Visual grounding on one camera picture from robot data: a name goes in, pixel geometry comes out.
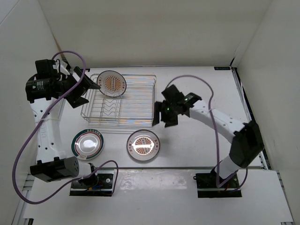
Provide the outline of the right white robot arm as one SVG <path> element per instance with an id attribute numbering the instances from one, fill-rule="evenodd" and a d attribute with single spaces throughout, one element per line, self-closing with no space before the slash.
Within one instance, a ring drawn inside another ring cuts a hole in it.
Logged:
<path id="1" fill-rule="evenodd" d="M 214 173 L 210 176 L 215 187 L 222 187 L 239 169 L 247 168 L 263 150 L 262 135 L 255 121 L 244 123 L 233 119 L 217 109 L 212 109 L 194 93 L 184 95 L 175 85 L 166 88 L 162 95 L 164 100 L 154 103 L 154 126 L 160 122 L 164 122 L 165 127 L 176 126 L 178 115 L 186 115 L 212 128 L 217 146 L 219 135 L 231 144 L 228 156 L 217 160 Z"/>

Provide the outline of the green rimmed white plate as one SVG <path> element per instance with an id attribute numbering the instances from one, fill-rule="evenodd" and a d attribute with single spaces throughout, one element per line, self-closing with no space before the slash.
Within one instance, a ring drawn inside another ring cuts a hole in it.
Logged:
<path id="1" fill-rule="evenodd" d="M 80 160 L 91 160 L 102 152 L 104 144 L 104 137 L 100 131 L 85 129 L 73 138 L 71 151 Z"/>

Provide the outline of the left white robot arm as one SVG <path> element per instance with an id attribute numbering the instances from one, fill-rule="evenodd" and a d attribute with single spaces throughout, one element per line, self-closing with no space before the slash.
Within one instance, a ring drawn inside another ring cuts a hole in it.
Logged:
<path id="1" fill-rule="evenodd" d="M 48 107 L 77 83 L 74 76 L 81 75 L 82 70 L 75 67 L 74 72 L 69 72 L 60 62 L 47 59 L 37 60 L 35 65 L 37 72 L 25 86 L 37 126 L 37 158 L 35 165 L 30 166 L 30 173 L 51 182 L 79 177 L 83 171 L 83 184 L 92 188 L 97 185 L 98 176 L 91 172 L 91 166 L 80 166 L 76 157 L 67 157 L 62 147 L 60 119 L 66 102 L 73 108 L 84 105 L 88 100 L 82 96 L 87 90 L 100 87 L 84 76 L 81 83 L 49 111 Z"/>

